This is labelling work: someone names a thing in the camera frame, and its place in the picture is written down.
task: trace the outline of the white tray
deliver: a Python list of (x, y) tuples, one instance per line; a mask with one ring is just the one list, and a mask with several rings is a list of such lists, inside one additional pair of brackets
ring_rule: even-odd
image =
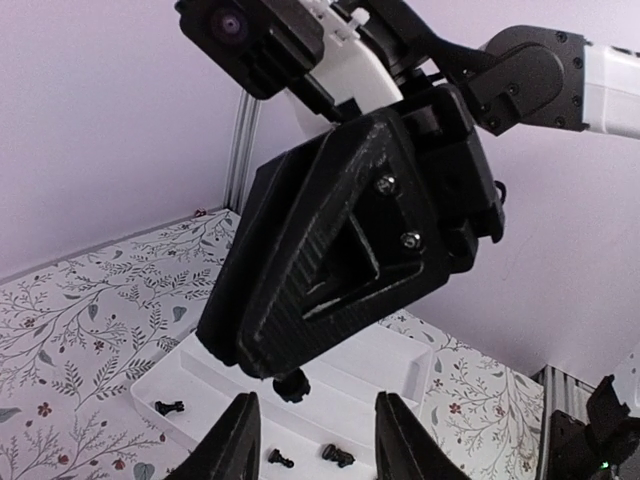
[[(371, 326), (305, 365), (311, 394), (292, 405), (273, 392), (271, 381), (225, 367), (190, 335), (134, 383), (131, 394), (143, 417), (193, 450), (236, 395), (256, 392), (262, 413), (261, 479), (373, 480), (376, 396), (395, 392), (419, 417), (432, 354), (426, 344)], [(153, 407), (157, 400), (182, 400), (186, 410), (162, 417)], [(329, 443), (352, 453), (355, 465), (340, 469), (322, 460), (320, 452)], [(296, 467), (269, 464), (266, 458), (274, 448)]]

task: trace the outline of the black camera housing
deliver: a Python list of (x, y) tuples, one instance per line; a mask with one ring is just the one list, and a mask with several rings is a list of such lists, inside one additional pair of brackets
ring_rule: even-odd
[(180, 0), (176, 10), (182, 32), (259, 100), (324, 57), (324, 29), (297, 0)]

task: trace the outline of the purple wall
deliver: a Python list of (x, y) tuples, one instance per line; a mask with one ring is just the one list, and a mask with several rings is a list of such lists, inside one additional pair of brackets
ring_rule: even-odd
[(173, 3), (3, 5), (0, 278), (222, 203), (240, 89)]
[[(635, 1), (409, 3), (469, 46), (532, 24), (640, 51)], [(283, 98), (265, 106), (256, 164), (304, 138), (290, 112)], [(551, 363), (597, 383), (640, 341), (640, 142), (525, 126), (483, 139), (509, 187), (506, 237), (411, 310), (523, 372)]]

